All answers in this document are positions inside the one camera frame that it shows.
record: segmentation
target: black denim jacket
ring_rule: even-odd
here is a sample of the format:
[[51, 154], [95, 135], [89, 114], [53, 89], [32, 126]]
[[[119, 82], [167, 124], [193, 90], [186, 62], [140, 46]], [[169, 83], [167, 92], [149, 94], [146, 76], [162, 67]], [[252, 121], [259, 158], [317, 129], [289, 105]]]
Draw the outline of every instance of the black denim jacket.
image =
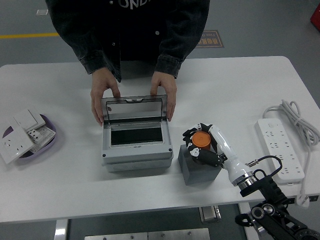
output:
[[[61, 38], [72, 47], [87, 73], [107, 67], [119, 82], [120, 42], [124, 43], [123, 35], [126, 31], [136, 33], [140, 39], [149, 42], [158, 41], [155, 71], [176, 78], [182, 62], [202, 36], [210, 4], [210, 0], [45, 1], [53, 26]], [[131, 9], [127, 8], [127, 12], [124, 12], [120, 4], [127, 4]], [[142, 4], [147, 11], [150, 7], [153, 8], [147, 20], [139, 19], [144, 11]], [[137, 7], [140, 12], [135, 13], [133, 8]], [[148, 45], [141, 40], [136, 44], [140, 44], [137, 48], [139, 53], [142, 52], [141, 48], [145, 49], [144, 46]], [[148, 52], [152, 52], [151, 48], [145, 49], [145, 53]]]

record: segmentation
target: jacket sleeve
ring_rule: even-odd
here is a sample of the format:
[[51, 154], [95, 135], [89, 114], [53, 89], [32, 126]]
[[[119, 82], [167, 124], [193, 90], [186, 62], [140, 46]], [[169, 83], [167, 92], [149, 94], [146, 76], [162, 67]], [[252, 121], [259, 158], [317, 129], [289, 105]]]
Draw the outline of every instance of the jacket sleeve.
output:
[[103, 49], [94, 35], [91, 1], [45, 0], [54, 28], [72, 47], [88, 74], [106, 67]]
[[178, 76], [182, 62], [204, 31], [210, 0], [168, 0], [166, 35], [159, 47], [155, 71]]

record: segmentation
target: power outlet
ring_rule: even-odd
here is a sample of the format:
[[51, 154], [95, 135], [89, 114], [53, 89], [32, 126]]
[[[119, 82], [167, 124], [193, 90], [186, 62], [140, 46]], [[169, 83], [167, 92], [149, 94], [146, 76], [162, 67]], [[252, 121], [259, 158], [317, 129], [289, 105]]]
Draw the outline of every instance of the power outlet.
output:
[[[305, 173], [281, 121], [278, 118], [259, 119], [255, 124], [255, 129], [264, 153], [281, 159], [282, 169], [274, 176], [274, 180], [280, 184], [301, 181]], [[271, 171], [279, 167], [276, 159], [268, 158], [268, 163]]]
[[32, 130], [31, 132], [33, 133], [34, 131], [39, 134], [39, 140], [32, 138], [32, 141], [34, 142], [33, 148], [30, 149], [32, 153], [36, 153], [45, 147], [56, 135], [55, 131], [46, 126], [41, 126], [37, 130]]
[[18, 112], [13, 117], [10, 117], [7, 121], [13, 130], [17, 129], [18, 127], [22, 127], [27, 132], [46, 124], [45, 120], [33, 106], [29, 109], [24, 109], [23, 111]]
[[34, 143], [40, 143], [44, 138], [44, 135], [42, 135], [39, 131], [34, 129], [31, 131], [28, 131], [27, 134], [29, 135], [29, 137]]
[[25, 130], [20, 126], [1, 139], [0, 154], [6, 164], [18, 159], [34, 146]]

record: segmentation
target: electrical outlet cover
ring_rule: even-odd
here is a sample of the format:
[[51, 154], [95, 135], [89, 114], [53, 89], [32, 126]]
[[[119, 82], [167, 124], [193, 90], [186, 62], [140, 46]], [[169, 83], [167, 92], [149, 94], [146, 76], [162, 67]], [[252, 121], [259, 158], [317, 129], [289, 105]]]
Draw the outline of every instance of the electrical outlet cover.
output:
[[25, 130], [19, 126], [1, 139], [0, 154], [6, 164], [18, 159], [34, 146]]
[[24, 109], [7, 120], [13, 130], [22, 127], [26, 132], [43, 126], [46, 122], [35, 107]]

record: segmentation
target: orange cylinder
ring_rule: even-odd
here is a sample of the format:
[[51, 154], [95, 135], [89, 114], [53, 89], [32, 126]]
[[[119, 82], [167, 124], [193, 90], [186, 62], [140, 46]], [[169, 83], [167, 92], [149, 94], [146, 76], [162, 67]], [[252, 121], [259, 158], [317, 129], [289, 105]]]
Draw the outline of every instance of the orange cylinder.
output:
[[197, 131], [192, 136], [192, 143], [200, 149], [210, 150], [211, 148], [211, 138], [209, 133], [204, 131]]

